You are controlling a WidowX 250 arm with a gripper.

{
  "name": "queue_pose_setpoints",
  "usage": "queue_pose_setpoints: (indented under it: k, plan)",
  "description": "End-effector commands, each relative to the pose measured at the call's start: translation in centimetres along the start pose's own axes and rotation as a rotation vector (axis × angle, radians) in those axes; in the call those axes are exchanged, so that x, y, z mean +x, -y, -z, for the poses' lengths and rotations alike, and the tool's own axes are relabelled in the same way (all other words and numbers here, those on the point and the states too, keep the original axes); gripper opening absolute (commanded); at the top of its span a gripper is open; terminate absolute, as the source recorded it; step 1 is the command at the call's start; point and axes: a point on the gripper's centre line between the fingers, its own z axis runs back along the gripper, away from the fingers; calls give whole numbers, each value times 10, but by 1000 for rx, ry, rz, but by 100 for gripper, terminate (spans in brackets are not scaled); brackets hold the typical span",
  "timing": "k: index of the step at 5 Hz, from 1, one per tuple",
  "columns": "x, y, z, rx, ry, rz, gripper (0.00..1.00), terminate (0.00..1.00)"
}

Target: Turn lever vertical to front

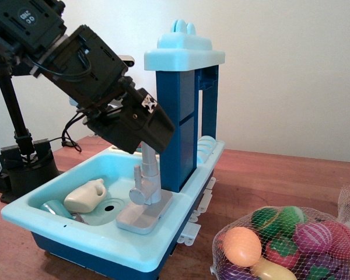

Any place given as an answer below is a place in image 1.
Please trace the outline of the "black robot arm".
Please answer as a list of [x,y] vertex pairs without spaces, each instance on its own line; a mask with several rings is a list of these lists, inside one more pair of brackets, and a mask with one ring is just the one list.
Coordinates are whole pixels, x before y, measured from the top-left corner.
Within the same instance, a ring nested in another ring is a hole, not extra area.
[[163,152],[174,125],[158,102],[127,76],[126,63],[88,26],[66,35],[61,1],[0,1],[0,57],[26,64],[71,99],[84,124],[128,153],[141,143]]

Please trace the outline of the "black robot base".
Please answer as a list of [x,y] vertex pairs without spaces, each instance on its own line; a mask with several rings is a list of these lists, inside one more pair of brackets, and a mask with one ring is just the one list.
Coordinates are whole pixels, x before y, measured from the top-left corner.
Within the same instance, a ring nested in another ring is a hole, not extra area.
[[60,175],[49,140],[33,142],[34,153],[24,156],[18,146],[1,149],[0,201],[9,204]]

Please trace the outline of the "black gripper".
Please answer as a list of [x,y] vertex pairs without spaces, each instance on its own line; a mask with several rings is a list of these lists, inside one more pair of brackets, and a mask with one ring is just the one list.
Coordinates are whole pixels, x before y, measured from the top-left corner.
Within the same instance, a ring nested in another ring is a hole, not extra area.
[[131,78],[120,78],[117,86],[125,93],[121,107],[97,117],[86,117],[83,123],[105,141],[130,154],[141,142],[162,153],[176,130],[171,119],[144,88],[134,87]]

